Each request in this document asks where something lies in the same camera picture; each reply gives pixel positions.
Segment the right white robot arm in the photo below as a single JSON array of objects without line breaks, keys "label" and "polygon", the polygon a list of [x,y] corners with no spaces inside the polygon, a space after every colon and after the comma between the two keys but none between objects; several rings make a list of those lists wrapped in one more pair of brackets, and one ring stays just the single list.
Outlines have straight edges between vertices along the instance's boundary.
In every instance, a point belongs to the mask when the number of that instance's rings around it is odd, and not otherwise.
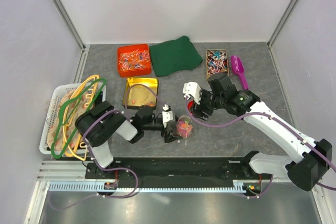
[{"label": "right white robot arm", "polygon": [[235,115],[236,120],[244,120],[262,131],[286,152],[285,156],[281,156],[251,151],[246,156],[247,162],[240,166],[245,178],[270,174],[289,178],[305,191],[310,191],[315,185],[335,189],[320,182],[328,170],[335,170],[330,142],[325,139],[317,141],[303,134],[275,114],[247,85],[238,90],[225,73],[214,74],[207,82],[210,90],[201,88],[196,82],[184,84],[187,111],[195,122],[206,125],[215,110],[224,109],[228,114]]}]

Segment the magenta plastic scoop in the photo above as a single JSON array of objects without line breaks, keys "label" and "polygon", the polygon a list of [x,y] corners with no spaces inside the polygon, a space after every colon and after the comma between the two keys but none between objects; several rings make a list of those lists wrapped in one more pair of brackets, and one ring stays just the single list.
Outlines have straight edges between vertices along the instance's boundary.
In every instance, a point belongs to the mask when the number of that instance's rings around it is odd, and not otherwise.
[{"label": "magenta plastic scoop", "polygon": [[243,89],[248,89],[248,83],[244,76],[244,67],[241,59],[237,55],[230,57],[233,73],[239,77]]}]

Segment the red jar lid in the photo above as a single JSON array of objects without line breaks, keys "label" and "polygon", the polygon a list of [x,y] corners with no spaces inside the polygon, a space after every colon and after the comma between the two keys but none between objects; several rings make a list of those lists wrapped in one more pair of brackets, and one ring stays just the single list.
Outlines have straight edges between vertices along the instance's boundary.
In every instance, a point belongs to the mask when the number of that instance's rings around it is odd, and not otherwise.
[{"label": "red jar lid", "polygon": [[194,109],[194,100],[190,100],[187,103],[187,109],[192,113]]}]

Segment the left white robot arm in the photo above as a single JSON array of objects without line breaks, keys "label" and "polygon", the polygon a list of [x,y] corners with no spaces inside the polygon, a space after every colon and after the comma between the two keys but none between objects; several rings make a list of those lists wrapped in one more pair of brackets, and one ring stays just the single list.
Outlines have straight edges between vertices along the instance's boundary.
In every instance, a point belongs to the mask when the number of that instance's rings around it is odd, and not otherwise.
[{"label": "left white robot arm", "polygon": [[108,143],[112,135],[117,134],[134,144],[144,137],[145,131],[159,131],[164,142],[170,143],[182,139],[177,133],[177,122],[178,117],[168,105],[163,106],[160,115],[155,115],[152,107],[143,105],[128,120],[108,101],[104,101],[79,116],[75,127],[88,143],[90,155],[97,165],[97,173],[103,178],[111,178],[115,173],[114,158]]}]

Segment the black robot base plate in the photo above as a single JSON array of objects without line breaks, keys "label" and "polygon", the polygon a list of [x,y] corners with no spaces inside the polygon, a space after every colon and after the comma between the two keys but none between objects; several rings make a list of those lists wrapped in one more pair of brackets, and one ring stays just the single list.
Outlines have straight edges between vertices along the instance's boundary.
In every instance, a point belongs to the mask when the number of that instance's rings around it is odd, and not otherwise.
[{"label": "black robot base plate", "polygon": [[123,157],[117,158],[106,168],[95,163],[87,164],[86,179],[132,180],[133,171],[139,180],[196,176],[222,180],[269,179],[252,170],[243,157]]}]

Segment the clear glass jar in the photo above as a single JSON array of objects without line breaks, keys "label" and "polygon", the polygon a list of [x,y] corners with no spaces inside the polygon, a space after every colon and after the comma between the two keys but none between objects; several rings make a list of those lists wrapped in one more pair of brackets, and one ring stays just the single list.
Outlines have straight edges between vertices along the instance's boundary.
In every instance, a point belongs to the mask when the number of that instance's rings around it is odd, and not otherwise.
[{"label": "clear glass jar", "polygon": [[189,116],[180,116],[176,124],[176,130],[179,136],[186,139],[192,134],[192,120]]}]

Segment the gold tin with star candies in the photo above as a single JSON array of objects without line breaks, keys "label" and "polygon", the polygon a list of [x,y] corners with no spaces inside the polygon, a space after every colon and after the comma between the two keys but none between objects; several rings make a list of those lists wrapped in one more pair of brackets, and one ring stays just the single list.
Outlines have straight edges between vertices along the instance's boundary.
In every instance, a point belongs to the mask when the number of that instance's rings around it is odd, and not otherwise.
[{"label": "gold tin with star candies", "polygon": [[128,77],[126,79],[122,105],[127,104],[128,109],[139,109],[148,105],[156,109],[159,88],[157,78]]}]

